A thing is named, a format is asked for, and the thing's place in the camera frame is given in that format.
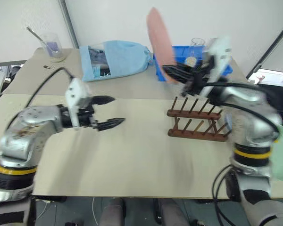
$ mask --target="floor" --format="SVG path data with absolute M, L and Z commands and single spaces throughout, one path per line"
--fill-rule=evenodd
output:
M 111 198 L 96 197 L 94 213 L 99 222 L 102 210 Z M 151 198 L 124 198 L 126 203 L 125 226 L 158 226 L 153 217 Z M 176 199 L 185 216 L 192 222 L 202 220 L 208 226 L 218 226 L 213 203 L 199 203 L 191 199 Z M 223 201 L 220 209 L 237 226 L 249 226 L 240 204 Z M 44 210 L 45 203 L 37 202 L 37 216 Z M 92 197 L 68 197 L 64 203 L 52 202 L 44 214 L 36 220 L 37 226 L 64 226 L 66 222 L 80 223 L 79 226 L 96 226 L 92 215 Z

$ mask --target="clear glass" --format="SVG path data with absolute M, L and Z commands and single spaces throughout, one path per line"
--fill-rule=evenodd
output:
M 57 34 L 45 33 L 41 34 L 40 37 L 45 42 L 40 41 L 40 43 L 52 62 L 60 62 L 65 59 L 66 56 Z
M 188 57 L 199 58 L 199 54 L 202 54 L 202 46 L 204 46 L 205 41 L 201 38 L 192 38 L 189 55 Z

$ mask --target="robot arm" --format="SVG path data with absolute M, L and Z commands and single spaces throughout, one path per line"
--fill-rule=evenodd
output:
M 275 124 L 282 119 L 267 103 L 264 90 L 220 77 L 229 53 L 227 39 L 216 39 L 196 68 L 177 63 L 163 69 L 185 84 L 183 96 L 201 95 L 213 105 L 231 107 L 233 154 L 232 169 L 225 176 L 227 195 L 241 203 L 252 226 L 283 226 L 283 203 L 270 199 L 269 163 L 270 146 L 279 135 Z
M 33 178 L 47 139 L 66 128 L 92 127 L 98 131 L 113 128 L 125 119 L 106 122 L 94 119 L 93 105 L 115 99 L 90 95 L 78 78 L 72 79 L 66 92 L 68 107 L 30 106 L 18 114 L 0 141 L 0 225 L 23 223 L 33 225 L 35 200 Z

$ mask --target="blue plastic bin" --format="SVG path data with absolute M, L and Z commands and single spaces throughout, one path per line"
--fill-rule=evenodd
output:
M 189 51 L 191 51 L 190 46 L 172 46 L 174 54 L 175 54 L 175 61 L 179 63 L 184 63 L 186 57 L 189 55 Z M 194 54 L 197 58 L 197 61 L 199 62 L 202 60 L 202 50 L 204 46 L 194 46 Z M 153 54 L 153 60 L 155 62 L 156 66 L 156 75 L 158 77 L 159 81 L 166 81 L 165 77 L 162 75 L 161 70 L 158 66 L 158 63 L 155 58 L 155 54 Z M 231 74 L 233 72 L 233 69 L 230 65 L 226 67 L 224 72 L 222 73 L 222 76 L 227 76 L 228 74 Z

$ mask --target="yellow ring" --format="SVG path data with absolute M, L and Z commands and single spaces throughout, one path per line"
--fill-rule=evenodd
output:
M 247 153 L 239 151 L 238 149 L 235 149 L 234 152 L 238 155 L 241 155 L 243 157 L 250 158 L 250 159 L 267 159 L 271 154 L 271 151 L 268 151 L 265 154 L 247 154 Z
M 6 174 L 6 175 L 14 175 L 14 176 L 20 176 L 20 175 L 26 175 L 30 173 L 35 173 L 37 171 L 37 167 L 33 169 L 27 169 L 27 170 L 14 170 L 14 169 L 7 169 L 2 166 L 0 166 L 0 173 Z

